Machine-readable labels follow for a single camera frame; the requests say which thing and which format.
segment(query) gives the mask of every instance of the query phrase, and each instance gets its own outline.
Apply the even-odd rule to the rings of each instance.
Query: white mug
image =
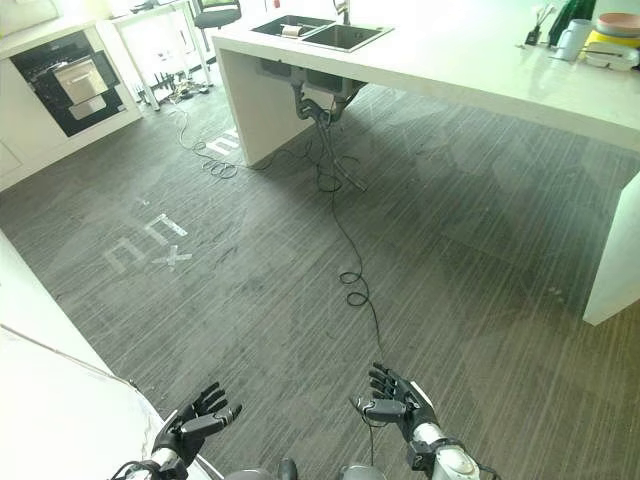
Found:
[[[573,62],[578,58],[578,54],[584,47],[587,38],[593,30],[591,20],[574,19],[569,23],[569,27],[562,32],[560,40],[558,40],[558,50],[554,55],[555,58]]]

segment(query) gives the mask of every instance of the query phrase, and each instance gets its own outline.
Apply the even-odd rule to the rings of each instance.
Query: floor marking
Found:
[[[218,137],[214,141],[207,143],[206,146],[207,148],[214,150],[218,153],[221,153],[222,155],[225,155],[225,156],[229,155],[231,152],[226,148],[223,148],[222,146],[220,146],[220,144],[225,145],[227,147],[231,147],[232,149],[238,148],[240,146],[236,142],[227,140],[224,137]]]
[[[127,267],[125,267],[115,256],[115,251],[119,248],[124,248],[128,251],[135,258],[134,262],[140,262],[144,259],[144,253],[138,250],[128,238],[121,237],[115,247],[102,253],[102,256],[118,273],[124,273],[127,270]]]
[[[184,237],[185,235],[187,235],[187,231],[184,228],[182,228],[176,222],[174,222],[169,217],[167,217],[166,213],[163,213],[161,215],[158,215],[156,218],[154,218],[144,226],[144,231],[147,232],[147,234],[151,238],[153,238],[156,242],[158,242],[160,245],[167,245],[169,243],[169,240],[164,238],[164,236],[161,233],[157,232],[152,228],[158,222],[164,223],[167,227],[169,227],[171,230],[176,232],[181,237]]]
[[[191,260],[191,254],[185,253],[182,255],[178,255],[178,246],[171,245],[169,247],[169,256],[160,257],[152,260],[151,263],[166,263],[169,266],[169,269],[173,272],[175,270],[176,262],[183,262],[185,260]]]

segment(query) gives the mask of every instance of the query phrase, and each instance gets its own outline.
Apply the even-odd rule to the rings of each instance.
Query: green bottle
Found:
[[[596,0],[569,0],[565,3],[549,30],[549,47],[555,47],[558,44],[560,35],[574,18],[591,20],[595,7]]]

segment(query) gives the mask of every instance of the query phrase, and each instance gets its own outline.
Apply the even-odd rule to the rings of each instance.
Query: chair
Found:
[[[220,28],[242,17],[239,0],[197,0],[197,2],[200,13],[195,16],[193,23],[202,30]]]

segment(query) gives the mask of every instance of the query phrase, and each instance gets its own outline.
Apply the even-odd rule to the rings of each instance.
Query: faucet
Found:
[[[344,19],[343,19],[343,23],[345,25],[351,25],[351,22],[349,21],[349,4],[351,3],[351,0],[342,0],[342,2],[340,3],[336,3],[336,0],[333,0],[333,6],[336,9],[336,12],[338,15],[340,15],[341,13],[344,14]]]

